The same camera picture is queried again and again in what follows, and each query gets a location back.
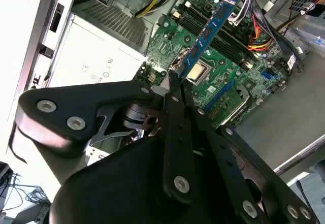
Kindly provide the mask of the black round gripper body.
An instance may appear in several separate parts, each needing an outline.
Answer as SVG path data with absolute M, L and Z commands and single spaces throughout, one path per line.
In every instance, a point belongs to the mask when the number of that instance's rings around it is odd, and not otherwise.
M 72 175 L 50 223 L 256 223 L 256 204 L 224 137 L 194 106 L 164 105 L 157 135 Z

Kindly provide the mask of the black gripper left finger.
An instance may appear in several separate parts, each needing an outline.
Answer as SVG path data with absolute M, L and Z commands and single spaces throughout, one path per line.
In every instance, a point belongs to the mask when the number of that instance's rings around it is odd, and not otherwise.
M 32 141 L 60 156 L 79 156 L 88 145 L 136 129 L 143 138 L 157 135 L 165 103 L 185 105 L 183 82 L 171 74 L 164 95 L 137 80 L 30 90 L 19 98 L 15 121 Z

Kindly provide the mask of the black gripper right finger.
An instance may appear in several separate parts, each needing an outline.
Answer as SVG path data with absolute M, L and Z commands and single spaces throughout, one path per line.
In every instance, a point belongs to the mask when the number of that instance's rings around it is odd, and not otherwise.
M 192 84 L 181 84 L 193 145 L 203 151 L 204 190 L 221 208 L 221 223 L 318 223 L 312 208 L 253 151 L 234 129 L 215 129 L 194 105 Z

